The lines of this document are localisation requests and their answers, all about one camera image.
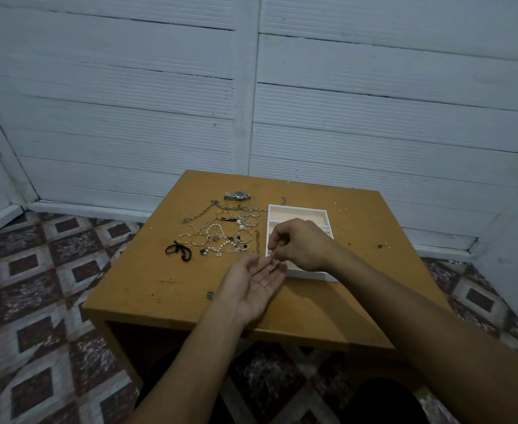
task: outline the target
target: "diamond pattern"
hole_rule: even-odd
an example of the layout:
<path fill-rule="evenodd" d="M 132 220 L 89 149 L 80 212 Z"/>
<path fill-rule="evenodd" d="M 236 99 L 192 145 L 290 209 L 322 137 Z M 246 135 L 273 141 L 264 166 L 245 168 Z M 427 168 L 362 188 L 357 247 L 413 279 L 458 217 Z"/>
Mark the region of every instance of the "diamond pattern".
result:
<path fill-rule="evenodd" d="M 0 423 L 118 424 L 137 390 L 82 304 L 141 223 L 24 213 L 0 230 Z M 423 259 L 454 312 L 518 350 L 518 317 L 466 263 Z M 338 352 L 242 341 L 217 422 L 337 423 L 353 390 Z M 434 396 L 431 423 L 456 423 Z"/>

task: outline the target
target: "white tray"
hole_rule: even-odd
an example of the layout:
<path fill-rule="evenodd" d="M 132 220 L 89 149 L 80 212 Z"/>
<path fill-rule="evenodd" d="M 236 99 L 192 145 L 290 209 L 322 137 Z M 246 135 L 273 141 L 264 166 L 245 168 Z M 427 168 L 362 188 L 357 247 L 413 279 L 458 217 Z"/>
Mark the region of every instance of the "white tray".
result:
<path fill-rule="evenodd" d="M 267 216 L 267 242 L 269 242 L 269 235 L 275 226 L 283 221 L 291 219 L 312 220 L 316 223 L 330 238 L 334 238 L 331 232 L 330 220 L 326 210 L 315 210 L 313 208 L 287 207 L 282 205 L 269 205 L 269 213 Z M 271 254 L 271 250 L 265 247 L 265 256 Z M 285 262 L 288 265 L 287 276 L 308 278 L 312 280 L 333 281 L 337 279 L 326 272 L 308 272 L 303 271 L 292 262 Z"/>

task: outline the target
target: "table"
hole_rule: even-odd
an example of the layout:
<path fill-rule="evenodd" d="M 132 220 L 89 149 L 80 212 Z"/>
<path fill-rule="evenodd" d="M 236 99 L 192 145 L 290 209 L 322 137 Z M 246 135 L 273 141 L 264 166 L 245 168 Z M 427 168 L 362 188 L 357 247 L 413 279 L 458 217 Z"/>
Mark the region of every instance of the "table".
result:
<path fill-rule="evenodd" d="M 183 262 L 179 254 L 166 256 L 164 250 L 179 235 L 191 232 L 188 224 L 181 223 L 184 218 L 199 214 L 212 199 L 236 206 L 237 201 L 224 201 L 223 194 L 239 190 L 251 195 L 241 202 L 249 208 L 280 205 L 284 197 L 290 206 L 327 210 L 336 241 L 398 282 L 450 309 L 379 192 L 188 170 L 83 305 L 138 385 L 147 351 L 158 355 L 165 338 L 182 339 L 208 306 L 207 292 L 216 290 L 227 268 L 240 258 L 235 253 L 201 256 L 202 247 L 190 246 L 192 260 Z M 213 207 L 196 219 L 194 226 L 200 228 L 218 212 Z M 252 231 L 260 231 L 263 256 L 267 213 L 258 220 L 260 224 Z M 227 235 L 237 229 L 234 222 L 220 223 Z M 249 246 L 255 253 L 255 239 Z M 319 280 L 287 279 L 248 335 L 321 349 L 349 350 L 359 345 L 392 349 L 387 337 L 341 284 Z"/>

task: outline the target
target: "forearm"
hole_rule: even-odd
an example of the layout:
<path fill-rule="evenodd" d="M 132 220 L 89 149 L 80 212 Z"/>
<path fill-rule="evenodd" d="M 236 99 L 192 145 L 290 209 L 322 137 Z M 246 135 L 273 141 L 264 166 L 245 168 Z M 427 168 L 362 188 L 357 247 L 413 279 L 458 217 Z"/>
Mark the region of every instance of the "forearm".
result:
<path fill-rule="evenodd" d="M 243 328 L 233 306 L 212 301 L 130 424 L 207 422 Z"/>
<path fill-rule="evenodd" d="M 327 271 L 464 422 L 518 422 L 518 354 L 345 249 Z"/>

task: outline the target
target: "patterned floor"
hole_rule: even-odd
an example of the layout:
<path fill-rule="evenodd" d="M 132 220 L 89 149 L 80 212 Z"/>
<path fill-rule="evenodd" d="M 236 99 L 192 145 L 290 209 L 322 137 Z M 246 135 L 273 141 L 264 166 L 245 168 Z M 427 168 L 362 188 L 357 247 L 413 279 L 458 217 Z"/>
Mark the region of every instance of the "patterned floor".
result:
<path fill-rule="evenodd" d="M 81 305 L 141 224 L 25 213 L 0 230 L 0 423 L 122 422 L 137 392 Z M 425 259 L 454 311 L 518 349 L 518 318 L 462 263 Z M 226 422 L 333 423 L 352 388 L 341 353 L 242 342 Z M 455 422 L 432 396 L 432 423 Z"/>

